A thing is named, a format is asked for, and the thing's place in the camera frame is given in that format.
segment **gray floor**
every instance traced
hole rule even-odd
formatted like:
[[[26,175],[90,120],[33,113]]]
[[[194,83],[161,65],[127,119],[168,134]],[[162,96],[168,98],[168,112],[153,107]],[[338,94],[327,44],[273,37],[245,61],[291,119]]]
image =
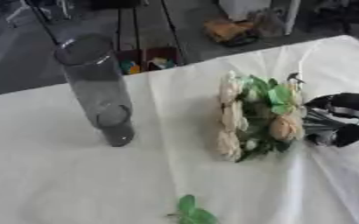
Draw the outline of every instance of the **gray floor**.
[[[313,33],[296,29],[289,37],[268,38],[252,45],[225,48],[210,41],[202,32],[203,22],[222,17],[222,12],[212,4],[211,0],[166,1],[171,9],[187,59],[191,63],[340,34],[329,28]],[[139,10],[143,46],[172,45],[172,35],[162,14],[159,0],[150,0],[150,2],[150,6]],[[19,20],[18,28],[10,28],[0,19],[0,94],[64,82],[60,68],[52,58],[53,43],[32,14],[26,12]],[[123,48],[134,48],[132,19],[129,12],[125,13],[123,21]],[[51,29],[61,41],[88,32],[100,32],[114,38],[116,12],[106,10],[82,13],[71,21],[57,17]],[[359,28],[355,28],[354,33],[359,37]]]

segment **table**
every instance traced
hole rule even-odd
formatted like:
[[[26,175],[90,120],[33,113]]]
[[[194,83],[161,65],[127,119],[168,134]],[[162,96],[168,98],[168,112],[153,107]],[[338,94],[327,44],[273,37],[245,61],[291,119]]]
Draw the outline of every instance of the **table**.
[[[166,224],[191,193],[222,224],[359,223],[359,143],[296,143],[240,164],[215,154],[219,79],[233,69],[284,79],[306,98],[359,92],[348,36],[129,76],[137,136],[111,148],[68,85],[0,95],[0,224]]]

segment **flower bouquet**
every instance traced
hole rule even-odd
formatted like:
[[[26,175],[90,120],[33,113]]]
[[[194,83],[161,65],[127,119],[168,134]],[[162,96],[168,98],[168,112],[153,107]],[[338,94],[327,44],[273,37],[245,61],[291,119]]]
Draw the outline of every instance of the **flower bouquet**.
[[[222,78],[219,101],[218,151],[229,161],[284,152],[305,135],[300,83],[295,77],[279,83],[230,71]]]

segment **chair leg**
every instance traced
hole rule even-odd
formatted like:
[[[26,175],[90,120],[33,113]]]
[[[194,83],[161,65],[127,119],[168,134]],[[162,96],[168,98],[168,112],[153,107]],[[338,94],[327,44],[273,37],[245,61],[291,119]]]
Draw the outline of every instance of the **chair leg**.
[[[118,9],[117,11],[117,21],[116,21],[116,49],[121,52],[121,26],[122,26],[122,17],[123,11]]]
[[[163,11],[165,12],[165,17],[166,17],[167,23],[169,24],[169,27],[172,30],[172,35],[174,36],[175,44],[177,45],[177,48],[179,51],[179,56],[181,57],[183,64],[186,65],[187,58],[185,57],[184,51],[180,44],[180,40],[177,35],[177,28],[175,27],[174,23],[172,22],[172,18],[170,17],[169,10],[167,9],[167,5],[165,4],[165,0],[160,0],[160,3],[162,4]]]
[[[137,21],[137,8],[134,7],[133,9],[133,24],[135,26],[135,35],[136,35],[136,49],[137,49],[137,60],[138,65],[142,67],[143,59],[141,53],[141,46],[140,46],[140,34],[138,30],[138,21]]]

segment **green leaf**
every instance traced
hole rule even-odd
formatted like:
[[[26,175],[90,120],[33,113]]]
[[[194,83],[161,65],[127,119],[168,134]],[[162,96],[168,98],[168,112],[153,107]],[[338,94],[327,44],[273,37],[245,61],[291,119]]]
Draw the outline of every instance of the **green leaf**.
[[[196,224],[194,221],[190,220],[189,217],[184,216],[179,219],[179,224]]]
[[[189,217],[194,223],[197,224],[216,224],[218,220],[210,212],[202,209],[196,208],[194,212]]]
[[[278,84],[279,84],[279,83],[278,83],[275,79],[269,79],[269,80],[268,80],[268,86],[269,86],[270,88],[274,88],[274,87],[276,87]]]
[[[288,104],[275,105],[272,107],[272,113],[282,116],[287,112],[289,112],[291,108],[292,105],[288,105]]]
[[[183,214],[191,214],[196,207],[196,199],[193,195],[185,195],[179,200],[178,210]]]
[[[272,104],[286,104],[289,103],[292,97],[290,90],[284,85],[277,85],[270,91],[268,91],[268,96]]]
[[[253,80],[253,87],[256,88],[260,95],[265,96],[268,94],[268,84],[264,80],[254,75],[251,75],[250,78]]]

